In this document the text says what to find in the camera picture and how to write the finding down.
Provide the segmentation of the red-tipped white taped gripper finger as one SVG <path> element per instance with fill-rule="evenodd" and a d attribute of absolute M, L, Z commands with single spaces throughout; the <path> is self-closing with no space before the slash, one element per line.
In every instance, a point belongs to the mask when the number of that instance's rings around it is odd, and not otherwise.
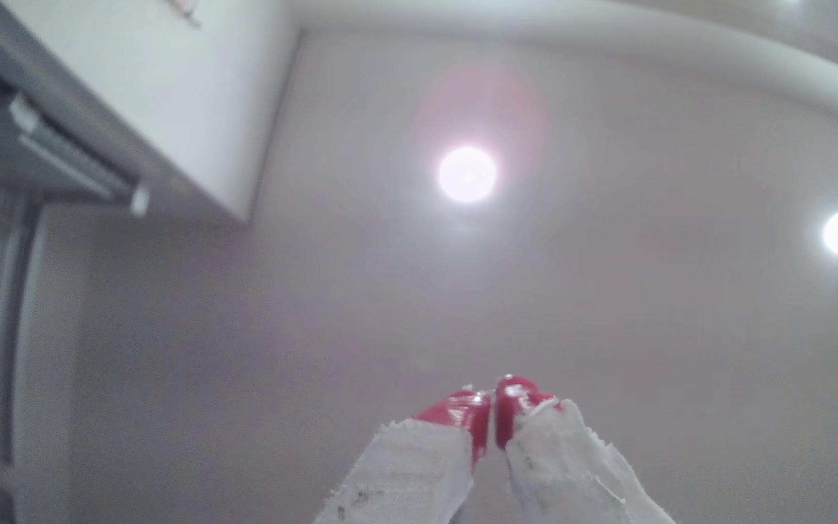
<path fill-rule="evenodd" d="M 495 445 L 526 523 L 673 523 L 570 399 L 505 375 L 495 388 Z"/>
<path fill-rule="evenodd" d="M 490 393 L 459 389 L 382 426 L 314 523 L 458 523 L 490 417 Z"/>

